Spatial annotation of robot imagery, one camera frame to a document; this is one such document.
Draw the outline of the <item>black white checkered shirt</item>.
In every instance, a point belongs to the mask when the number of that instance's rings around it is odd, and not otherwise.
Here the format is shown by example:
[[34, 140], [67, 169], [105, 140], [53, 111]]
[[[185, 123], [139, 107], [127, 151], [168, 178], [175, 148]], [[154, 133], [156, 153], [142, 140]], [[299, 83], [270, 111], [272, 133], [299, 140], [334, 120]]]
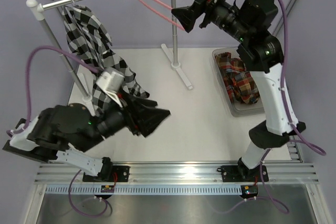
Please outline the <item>black white checkered shirt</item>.
[[137, 82], [136, 73], [112, 50], [112, 39], [103, 23], [87, 6], [64, 6], [62, 10], [69, 51], [88, 65], [112, 67], [124, 75], [122, 89], [133, 96], [147, 99], [150, 94]]

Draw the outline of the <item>red orange plaid shirt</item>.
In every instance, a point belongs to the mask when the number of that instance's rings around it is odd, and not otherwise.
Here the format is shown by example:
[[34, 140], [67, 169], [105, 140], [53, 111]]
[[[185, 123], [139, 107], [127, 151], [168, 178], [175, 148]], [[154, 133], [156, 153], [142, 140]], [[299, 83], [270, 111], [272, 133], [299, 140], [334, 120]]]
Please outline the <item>red orange plaid shirt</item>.
[[249, 105], [257, 103], [260, 99], [260, 94], [243, 61], [239, 58], [232, 58], [230, 52], [216, 53], [214, 58], [219, 67], [230, 102]]

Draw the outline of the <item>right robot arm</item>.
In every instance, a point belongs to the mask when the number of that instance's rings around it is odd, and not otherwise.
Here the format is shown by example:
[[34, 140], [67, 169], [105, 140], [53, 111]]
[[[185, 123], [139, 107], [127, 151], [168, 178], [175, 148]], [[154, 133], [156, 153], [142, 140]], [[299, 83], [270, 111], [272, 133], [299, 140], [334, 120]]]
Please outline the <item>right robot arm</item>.
[[203, 15], [200, 28], [213, 23], [239, 42], [237, 53], [258, 88], [266, 119], [251, 130], [251, 143], [238, 160], [238, 176], [248, 181], [258, 173], [266, 151], [287, 144], [290, 137], [306, 129], [296, 118], [288, 98], [282, 70], [284, 54], [279, 40], [268, 28], [278, 13], [274, 0], [245, 0], [241, 7], [226, 0], [193, 0], [191, 6], [172, 9], [171, 13], [186, 32]]

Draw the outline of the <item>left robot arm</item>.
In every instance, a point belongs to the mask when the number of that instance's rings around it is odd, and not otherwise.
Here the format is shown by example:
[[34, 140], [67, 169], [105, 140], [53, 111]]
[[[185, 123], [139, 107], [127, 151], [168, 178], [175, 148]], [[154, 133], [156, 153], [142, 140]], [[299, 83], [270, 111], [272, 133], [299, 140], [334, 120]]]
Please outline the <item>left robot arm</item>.
[[128, 94], [118, 94], [121, 102], [108, 103], [97, 115], [80, 103], [57, 105], [41, 111], [25, 129], [17, 124], [3, 150], [37, 162], [62, 162], [84, 172], [84, 182], [126, 182], [127, 167], [115, 167], [109, 157], [93, 158], [86, 152], [122, 129], [147, 137], [170, 116], [157, 102]]

